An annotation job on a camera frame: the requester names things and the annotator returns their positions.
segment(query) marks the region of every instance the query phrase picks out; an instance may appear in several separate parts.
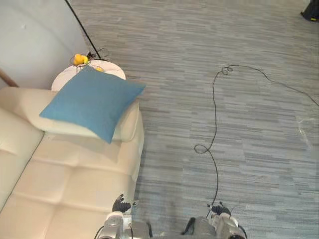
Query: gray carpet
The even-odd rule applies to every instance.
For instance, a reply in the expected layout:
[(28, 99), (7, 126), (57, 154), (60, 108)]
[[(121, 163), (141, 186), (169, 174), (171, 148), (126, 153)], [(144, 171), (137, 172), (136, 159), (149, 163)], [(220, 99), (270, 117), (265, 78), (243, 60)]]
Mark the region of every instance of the gray carpet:
[[(216, 189), (209, 155), (212, 77), (246, 64), (319, 101), (319, 24), (301, 0), (72, 0), (98, 48), (144, 82), (145, 146), (135, 197), (155, 234), (206, 214)], [(217, 201), (249, 238), (319, 237), (319, 108), (307, 97), (234, 68), (215, 85)]]

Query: black object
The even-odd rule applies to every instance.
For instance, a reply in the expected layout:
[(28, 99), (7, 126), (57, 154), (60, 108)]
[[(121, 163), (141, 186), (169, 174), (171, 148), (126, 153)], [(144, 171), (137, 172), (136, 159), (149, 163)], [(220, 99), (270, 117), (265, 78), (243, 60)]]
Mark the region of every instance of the black object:
[(194, 233), (194, 224), (196, 218), (190, 218), (185, 230), (181, 233), (181, 235), (192, 235)]
[(95, 48), (93, 42), (91, 41), (91, 38), (89, 37), (88, 33), (86, 32), (84, 26), (82, 25), (80, 19), (78, 18), (78, 16), (76, 15), (75, 11), (74, 11), (73, 8), (71, 7), (70, 3), (69, 3), (67, 0), (64, 0), (64, 1), (65, 1), (65, 3), (68, 5), (68, 7), (70, 8), (70, 10), (71, 10), (71, 12), (73, 13), (73, 15), (75, 16), (76, 20), (78, 21), (78, 23), (79, 23), (80, 27), (82, 28), (84, 34), (86, 35), (86, 37), (88, 38), (89, 42), (91, 43), (91, 45), (92, 45), (93, 49), (95, 50), (96, 54), (98, 55), (99, 59), (102, 60), (102, 59), (101, 59), (101, 56), (99, 55), (98, 50)]
[(134, 238), (134, 236), (133, 236), (133, 229), (132, 229), (132, 225), (131, 225), (131, 223), (129, 224), (129, 226), (130, 226), (130, 229), (131, 229), (131, 238), (133, 239), (133, 238)]
[(96, 234), (95, 234), (94, 239), (98, 238), (98, 234), (100, 233), (100, 231), (101, 231), (103, 228), (104, 228), (104, 226), (101, 226), (101, 227), (98, 229), (98, 231), (97, 231)]
[(240, 235), (232, 235), (229, 239), (244, 239)]
[(222, 206), (220, 206), (220, 205), (218, 205), (218, 206), (212, 206), (212, 207), (211, 207), (211, 210), (212, 210), (212, 212), (216, 213), (217, 215), (220, 215), (220, 214), (222, 214), (222, 213), (227, 213), (227, 214), (230, 215), (229, 209), (226, 208), (226, 207), (222, 207)]
[(150, 235), (150, 238), (152, 238), (153, 237), (153, 231), (152, 231), (151, 223), (150, 222), (146, 222), (146, 225), (148, 225), (149, 235)]
[(118, 198), (115, 200), (113, 207), (112, 207), (112, 212), (121, 212), (124, 213), (126, 212), (128, 209), (131, 208), (131, 204), (130, 203), (122, 203), (124, 201), (123, 198), (123, 194), (121, 194), (120, 196), (118, 196)]
[(238, 225), (238, 227), (239, 227), (239, 228), (240, 228), (240, 229), (244, 232), (245, 237), (246, 237), (246, 238), (248, 238), (248, 237), (247, 237), (247, 233), (246, 233), (245, 229), (244, 229), (241, 225)]
[(90, 59), (93, 59), (95, 57), (95, 54), (92, 54), (90, 51), (89, 53), (86, 55), (87, 58), (90, 60)]
[(319, 20), (319, 0), (312, 0), (304, 11), (300, 13), (308, 21)]

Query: sofa cushion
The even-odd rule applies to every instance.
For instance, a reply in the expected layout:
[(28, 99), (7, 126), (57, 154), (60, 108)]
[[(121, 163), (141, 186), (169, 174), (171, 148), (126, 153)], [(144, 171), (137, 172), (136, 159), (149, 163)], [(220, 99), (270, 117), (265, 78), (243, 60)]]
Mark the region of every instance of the sofa cushion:
[[(14, 112), (43, 131), (98, 138), (94, 132), (85, 127), (39, 116), (56, 93), (55, 91), (41, 89), (6, 87), (0, 90), (0, 107)], [(112, 140), (132, 140), (136, 132), (138, 114), (139, 104), (134, 102), (119, 120)]]
[(40, 116), (81, 125), (111, 143), (122, 114), (144, 87), (86, 66), (63, 86)]
[(133, 199), (143, 142), (140, 113), (129, 142), (46, 132), (0, 213), (0, 239), (93, 238), (121, 193)]
[(42, 136), (27, 121), (0, 108), (0, 211)]

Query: round side table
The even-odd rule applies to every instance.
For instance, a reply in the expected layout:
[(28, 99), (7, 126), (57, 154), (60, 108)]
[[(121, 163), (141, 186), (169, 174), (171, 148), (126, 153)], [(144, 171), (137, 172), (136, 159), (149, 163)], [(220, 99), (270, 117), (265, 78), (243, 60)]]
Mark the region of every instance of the round side table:
[[(105, 73), (112, 74), (126, 80), (124, 71), (114, 63), (108, 61), (101, 61), (101, 60), (92, 60), (89, 63), (89, 66), (94, 68), (101, 67)], [(76, 66), (69, 66), (64, 71), (62, 71), (57, 77), (54, 79), (51, 90), (52, 91), (59, 91), (61, 88), (67, 83), (73, 76), (75, 76), (81, 70), (80, 67)]]

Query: blue pillow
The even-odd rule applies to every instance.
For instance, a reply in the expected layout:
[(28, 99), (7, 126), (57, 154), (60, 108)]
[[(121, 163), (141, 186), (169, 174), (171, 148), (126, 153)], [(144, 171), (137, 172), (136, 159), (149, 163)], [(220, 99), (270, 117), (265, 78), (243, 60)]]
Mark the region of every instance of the blue pillow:
[(64, 85), (40, 116), (81, 125), (111, 143), (116, 124), (144, 87), (86, 66)]

